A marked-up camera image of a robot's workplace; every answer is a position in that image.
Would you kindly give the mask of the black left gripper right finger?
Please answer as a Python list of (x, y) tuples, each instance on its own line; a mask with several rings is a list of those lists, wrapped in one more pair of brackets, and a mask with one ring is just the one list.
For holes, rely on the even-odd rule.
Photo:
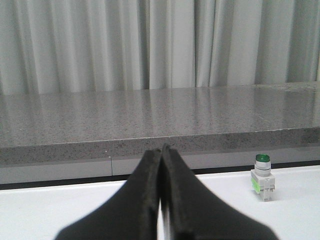
[(266, 225), (212, 193), (176, 149), (162, 147), (162, 214), (171, 240), (276, 240)]

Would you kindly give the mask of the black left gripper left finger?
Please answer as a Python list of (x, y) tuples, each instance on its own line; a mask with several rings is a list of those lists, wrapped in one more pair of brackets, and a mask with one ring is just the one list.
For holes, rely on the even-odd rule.
[(124, 185), (96, 210), (62, 229), (58, 240), (155, 240), (161, 151), (147, 150)]

